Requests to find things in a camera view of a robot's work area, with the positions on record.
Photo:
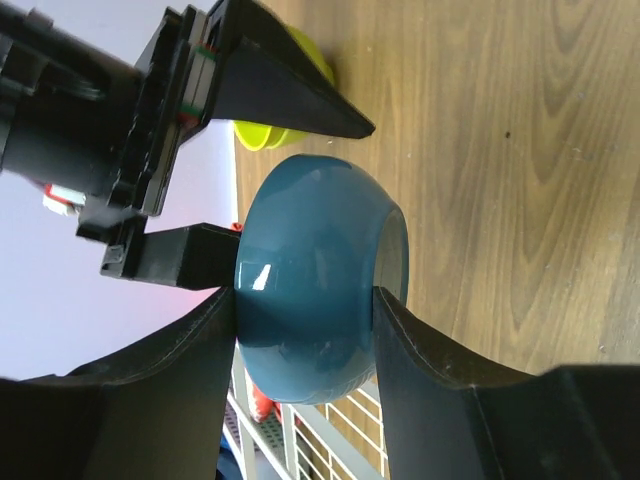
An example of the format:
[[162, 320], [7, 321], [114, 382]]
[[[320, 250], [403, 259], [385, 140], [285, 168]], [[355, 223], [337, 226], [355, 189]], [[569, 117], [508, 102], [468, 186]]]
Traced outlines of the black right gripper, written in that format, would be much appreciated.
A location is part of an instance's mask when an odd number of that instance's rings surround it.
[[178, 149], [211, 118], [352, 139], [375, 130], [258, 1], [166, 9], [136, 67], [143, 78], [124, 147], [76, 231], [114, 235], [106, 277], [185, 290], [233, 285], [240, 232], [199, 223], [147, 233], [144, 222], [128, 222], [160, 215]]

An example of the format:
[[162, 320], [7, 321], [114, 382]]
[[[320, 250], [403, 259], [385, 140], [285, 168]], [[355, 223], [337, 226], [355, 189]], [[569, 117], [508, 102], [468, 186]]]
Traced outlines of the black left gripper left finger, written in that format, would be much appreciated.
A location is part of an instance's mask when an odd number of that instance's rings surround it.
[[65, 376], [1, 381], [4, 479], [213, 479], [234, 293]]

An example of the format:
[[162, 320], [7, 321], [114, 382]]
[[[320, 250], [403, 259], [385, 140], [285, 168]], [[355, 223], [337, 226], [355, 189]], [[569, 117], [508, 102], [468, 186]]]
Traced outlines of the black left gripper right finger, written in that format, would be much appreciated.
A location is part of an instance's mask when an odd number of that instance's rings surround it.
[[395, 479], [635, 479], [639, 369], [540, 375], [483, 357], [373, 291], [385, 443]]

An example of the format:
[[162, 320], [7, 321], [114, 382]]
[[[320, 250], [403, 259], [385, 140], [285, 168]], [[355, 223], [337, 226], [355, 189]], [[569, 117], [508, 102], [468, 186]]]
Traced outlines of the blue bowl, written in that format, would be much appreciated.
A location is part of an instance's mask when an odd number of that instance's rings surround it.
[[294, 155], [259, 188], [235, 270], [238, 342], [268, 398], [322, 404], [375, 372], [373, 293], [405, 300], [405, 217], [365, 170], [342, 159]]

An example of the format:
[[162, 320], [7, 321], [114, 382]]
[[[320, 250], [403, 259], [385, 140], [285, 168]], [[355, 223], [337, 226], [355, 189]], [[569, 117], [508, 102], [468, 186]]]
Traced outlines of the lime green bowl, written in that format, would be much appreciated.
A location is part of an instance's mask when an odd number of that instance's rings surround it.
[[287, 30], [292, 35], [292, 37], [296, 40], [305, 54], [312, 60], [314, 65], [322, 72], [322, 74], [327, 78], [327, 80], [335, 85], [334, 73], [329, 64], [327, 63], [323, 53], [320, 51], [319, 47], [311, 40], [305, 33], [300, 31], [299, 29], [288, 25]]
[[291, 145], [307, 136], [305, 132], [298, 130], [246, 121], [234, 121], [233, 126], [240, 143], [252, 152]]

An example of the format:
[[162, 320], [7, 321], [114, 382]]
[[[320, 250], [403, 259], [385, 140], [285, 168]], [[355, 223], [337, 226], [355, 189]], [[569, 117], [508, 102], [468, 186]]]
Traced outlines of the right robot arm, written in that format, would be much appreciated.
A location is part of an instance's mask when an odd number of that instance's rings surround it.
[[239, 236], [201, 223], [149, 233], [179, 148], [212, 120], [361, 139], [374, 124], [256, 1], [167, 10], [135, 64], [1, 7], [1, 167], [46, 188], [101, 242], [105, 276], [232, 284]]

